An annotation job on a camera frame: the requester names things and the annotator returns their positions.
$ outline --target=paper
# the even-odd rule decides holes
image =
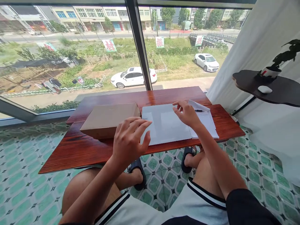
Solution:
[[[204,112],[196,112],[198,118],[200,119],[201,123],[206,127],[206,129],[208,130],[208,132],[211,134],[213,138],[219,138],[210,109],[192,100],[189,100],[188,103],[191,106],[193,106],[194,109],[201,109],[204,111]],[[192,138],[198,138],[195,131],[190,127],[188,128],[190,130]]]
[[[141,143],[148,130],[151,137],[149,145],[192,138],[188,126],[174,113],[172,104],[145,106],[142,109],[142,119],[152,121],[152,124],[143,133]]]
[[[204,110],[204,112],[196,112],[196,114],[211,136],[219,138],[210,109],[191,100],[188,103],[194,109]],[[143,143],[148,130],[150,130],[151,137],[149,145],[198,138],[194,130],[181,122],[174,113],[172,104],[145,106],[142,109],[142,119],[152,121],[152,124],[143,133],[141,143]]]

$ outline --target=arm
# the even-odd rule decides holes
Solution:
[[[130,117],[118,125],[111,158],[64,214],[59,224],[94,223],[99,216],[98,209],[104,205],[115,180],[131,162],[147,151],[150,143],[150,131],[146,133],[142,145],[139,144],[139,141],[151,123],[151,121],[139,117]]]
[[[247,189],[241,175],[229,160],[228,155],[218,146],[216,141],[199,120],[194,108],[185,101],[173,103],[173,110],[179,119],[191,127],[199,137],[214,176],[225,199],[235,189]]]

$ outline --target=car windshield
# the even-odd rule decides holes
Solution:
[[[127,74],[127,71],[128,71],[128,69],[125,70],[124,72],[122,72],[120,77],[123,78]]]
[[[214,62],[215,61],[215,58],[210,56],[210,57],[206,57],[206,61],[207,62]]]

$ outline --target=car wheel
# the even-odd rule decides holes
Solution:
[[[121,89],[125,87],[124,84],[122,84],[122,83],[117,83],[116,86]]]

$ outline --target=green patterned tile floor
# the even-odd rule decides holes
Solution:
[[[61,218],[63,192],[81,170],[45,175],[38,171],[66,133],[64,123],[0,131],[0,225],[54,224]],[[283,175],[280,160],[258,149],[248,135],[219,146],[229,155],[250,191],[282,224],[300,224],[300,188]],[[147,188],[127,191],[160,210],[168,210],[195,170],[181,170],[183,149],[141,157]]]

